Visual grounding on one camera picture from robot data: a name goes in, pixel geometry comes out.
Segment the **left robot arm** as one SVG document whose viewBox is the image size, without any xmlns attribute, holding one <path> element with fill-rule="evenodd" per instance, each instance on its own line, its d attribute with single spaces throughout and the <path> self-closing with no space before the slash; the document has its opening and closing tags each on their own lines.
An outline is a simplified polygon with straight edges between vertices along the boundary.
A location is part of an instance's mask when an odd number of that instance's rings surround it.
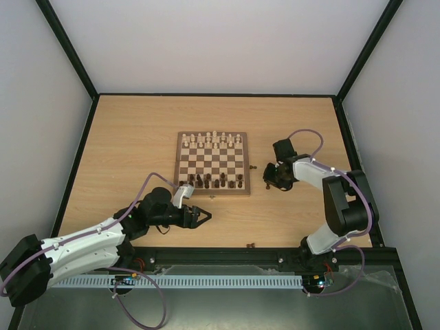
<svg viewBox="0 0 440 330">
<path fill-rule="evenodd" d="M 69 277 L 128 266 L 134 256 L 132 241 L 150 228 L 195 229 L 211 219 L 211 213 L 183 203 L 192 193 L 187 185 L 175 194 L 154 188 L 143 199 L 85 230 L 42 240 L 34 234 L 23 237 L 1 262 L 1 296 L 13 307 L 21 307 Z"/>
</svg>

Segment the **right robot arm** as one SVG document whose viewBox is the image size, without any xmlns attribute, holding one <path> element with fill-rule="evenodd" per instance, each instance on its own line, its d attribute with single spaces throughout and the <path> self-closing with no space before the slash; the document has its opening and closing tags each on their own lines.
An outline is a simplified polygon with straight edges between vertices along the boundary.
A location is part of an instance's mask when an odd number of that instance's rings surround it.
<svg viewBox="0 0 440 330">
<path fill-rule="evenodd" d="M 300 242 L 299 263 L 315 269 L 324 254 L 334 252 L 353 237 L 369 234 L 379 212 L 369 181 L 361 170 L 342 171 L 318 162 L 308 154 L 298 154 L 291 140 L 273 144 L 276 163 L 263 173 L 267 186 L 287 192 L 296 182 L 306 182 L 322 191 L 324 224 Z"/>
</svg>

